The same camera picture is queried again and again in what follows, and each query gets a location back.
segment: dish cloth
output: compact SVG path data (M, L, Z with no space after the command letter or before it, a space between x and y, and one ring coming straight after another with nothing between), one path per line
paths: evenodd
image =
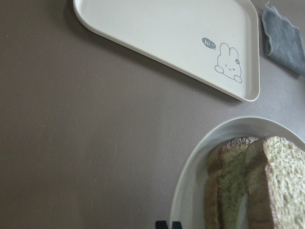
M262 21L268 37L266 55L295 73L305 75L305 55L299 28L279 14L274 6L265 7Z

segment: bread slice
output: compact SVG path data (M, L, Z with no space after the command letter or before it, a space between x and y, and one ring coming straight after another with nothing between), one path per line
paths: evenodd
M206 229L236 229L239 206L246 193L245 152L255 140L237 137L212 150L204 191Z
M262 138L245 157L251 229L305 228L305 152L282 137Z

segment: plastic tray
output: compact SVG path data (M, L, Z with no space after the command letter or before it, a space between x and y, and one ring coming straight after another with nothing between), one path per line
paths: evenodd
M260 91L249 0L74 0L89 30L242 101Z
M305 143L286 127L260 117L240 117L229 120L211 130L194 148L187 158L172 199L169 229L173 221L179 221L183 229L205 229L203 196L208 179L207 159L210 151L221 142L239 136L285 137L305 150ZM248 229L246 198L241 204L237 229Z

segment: oval plate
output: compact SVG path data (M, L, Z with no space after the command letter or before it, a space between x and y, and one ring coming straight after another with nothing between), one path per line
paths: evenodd
M172 199L169 228L173 221L180 221L183 229L204 229L203 194L208 179L207 159L209 152L219 143L238 136L264 137L276 135L294 142L301 149L305 143L286 127L260 117L239 117L226 121L210 131L187 158ZM238 219L240 228L246 229L244 213Z

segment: sliced bread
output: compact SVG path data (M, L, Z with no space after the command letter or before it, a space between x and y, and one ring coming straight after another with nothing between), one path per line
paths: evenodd
M305 228L305 152L282 137L266 137L246 153L251 229Z
M245 152L255 140L237 137L212 150L204 191L206 229L236 229L239 206L246 193Z

